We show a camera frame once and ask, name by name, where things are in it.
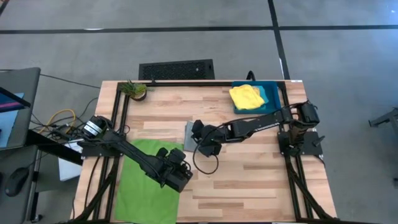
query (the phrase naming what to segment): plant pot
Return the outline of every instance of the plant pot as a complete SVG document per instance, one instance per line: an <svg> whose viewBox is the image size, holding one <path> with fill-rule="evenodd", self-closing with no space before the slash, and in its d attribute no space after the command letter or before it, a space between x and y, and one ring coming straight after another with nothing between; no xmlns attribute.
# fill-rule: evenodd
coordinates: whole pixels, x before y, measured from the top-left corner
<svg viewBox="0 0 398 224"><path fill-rule="evenodd" d="M142 100L144 100L146 97L147 97L147 90L145 90L145 93L142 94L141 96L138 96L137 98L133 98L133 97L131 97L131 98L132 98L133 100L135 100L135 101L142 101Z"/></svg>

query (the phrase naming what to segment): yellow cable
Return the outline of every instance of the yellow cable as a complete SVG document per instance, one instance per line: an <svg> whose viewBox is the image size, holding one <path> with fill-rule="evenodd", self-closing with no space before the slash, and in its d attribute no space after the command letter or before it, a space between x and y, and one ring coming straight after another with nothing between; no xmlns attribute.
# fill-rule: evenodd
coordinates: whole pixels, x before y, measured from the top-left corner
<svg viewBox="0 0 398 224"><path fill-rule="evenodd" d="M49 124L51 124L51 121L56 117L56 115L58 115L58 114L60 114L60 113L63 113L63 112L66 112L66 111L69 111L69 112L71 112L71 113L73 114L73 122L72 122L71 126L68 128L68 130L66 131L66 133L69 132L70 129L72 128L72 126L75 124L75 121L76 121L76 114L75 114L75 112L74 112L72 109L64 109L64 110L60 110L60 111L56 112L53 116L51 116L51 118L50 118L49 121L47 122L46 126L48 126ZM41 133L44 131L45 128L46 128L46 127L43 127L43 128L39 131L39 134L41 134Z"/></svg>

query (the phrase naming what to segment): computer mouse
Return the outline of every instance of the computer mouse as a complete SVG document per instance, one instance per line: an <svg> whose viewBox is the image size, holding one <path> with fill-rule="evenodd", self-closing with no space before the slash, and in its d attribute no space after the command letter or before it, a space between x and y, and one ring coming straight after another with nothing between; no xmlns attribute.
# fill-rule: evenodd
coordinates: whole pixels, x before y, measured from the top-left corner
<svg viewBox="0 0 398 224"><path fill-rule="evenodd" d="M16 169L7 179L6 188L4 189L8 197L15 197L19 194L24 186L24 183L29 176L29 169L20 167Z"/></svg>

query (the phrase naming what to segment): desk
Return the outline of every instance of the desk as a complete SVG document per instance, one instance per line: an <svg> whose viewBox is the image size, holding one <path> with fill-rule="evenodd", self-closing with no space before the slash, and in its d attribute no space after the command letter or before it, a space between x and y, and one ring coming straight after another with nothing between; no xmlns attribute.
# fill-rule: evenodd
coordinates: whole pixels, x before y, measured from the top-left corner
<svg viewBox="0 0 398 224"><path fill-rule="evenodd" d="M225 82L225 80L206 80ZM111 118L116 81L103 82L96 114ZM289 103L307 99L302 82L285 82ZM228 86L155 87L142 102L129 101L126 125L131 127L127 140L160 139L183 143L187 121L201 119L218 125L245 115L233 113ZM120 121L124 97L118 108ZM178 222L269 222L294 221L284 158L279 153L278 127L254 134L242 143L225 144L220 152L220 166L213 175L199 173L193 166L193 177L180 194ZM192 153L185 152L192 164ZM75 197L76 215L83 211L88 180L96 158L85 159ZM213 158L197 154L198 166L212 170ZM332 216L336 216L328 179L323 164L313 156L302 156L309 191ZM89 201L98 188L102 159L96 166ZM123 157L119 163L118 182ZM301 214L305 217L302 195L298 190ZM105 192L99 218L105 214L108 193Z"/></svg>

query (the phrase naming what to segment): floor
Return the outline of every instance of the floor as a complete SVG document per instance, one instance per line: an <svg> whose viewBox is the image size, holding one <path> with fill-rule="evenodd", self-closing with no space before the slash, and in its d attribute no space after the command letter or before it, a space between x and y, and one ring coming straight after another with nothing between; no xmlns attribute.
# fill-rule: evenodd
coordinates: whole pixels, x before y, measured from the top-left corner
<svg viewBox="0 0 398 224"><path fill-rule="evenodd" d="M276 22L280 32L270 29ZM217 79L253 70L257 79L303 80L319 108L338 216L396 223L398 142L389 125L370 128L368 120L398 105L397 25L393 0L9 0L0 16L0 69L40 67L46 75L100 86L137 79L140 63L212 58ZM134 29L207 26L229 31ZM82 30L98 28L128 29ZM37 31L54 29L67 31ZM80 114L97 96L97 89L41 77L34 114L41 122L64 108ZM83 119L94 110L92 103ZM76 183L40 196L40 223L69 217Z"/></svg>

